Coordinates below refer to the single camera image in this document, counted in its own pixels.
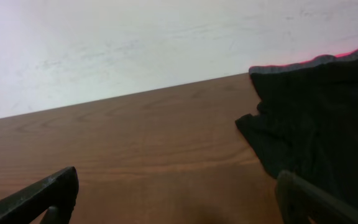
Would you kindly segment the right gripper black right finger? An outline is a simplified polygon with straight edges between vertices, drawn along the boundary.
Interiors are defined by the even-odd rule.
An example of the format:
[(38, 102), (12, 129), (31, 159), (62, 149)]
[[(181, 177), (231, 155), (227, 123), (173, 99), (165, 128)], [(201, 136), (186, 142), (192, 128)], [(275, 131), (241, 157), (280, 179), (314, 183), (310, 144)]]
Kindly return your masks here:
[(275, 196), (285, 224), (358, 224), (358, 209), (287, 170), (277, 177)]

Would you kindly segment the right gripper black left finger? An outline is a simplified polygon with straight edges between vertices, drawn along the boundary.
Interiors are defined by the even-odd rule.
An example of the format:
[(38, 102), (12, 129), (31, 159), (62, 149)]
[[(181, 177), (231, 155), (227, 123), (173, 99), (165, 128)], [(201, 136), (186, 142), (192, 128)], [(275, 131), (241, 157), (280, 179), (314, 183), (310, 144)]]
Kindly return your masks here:
[(0, 200), (0, 223), (69, 223), (76, 205), (79, 181), (74, 167), (66, 167)]

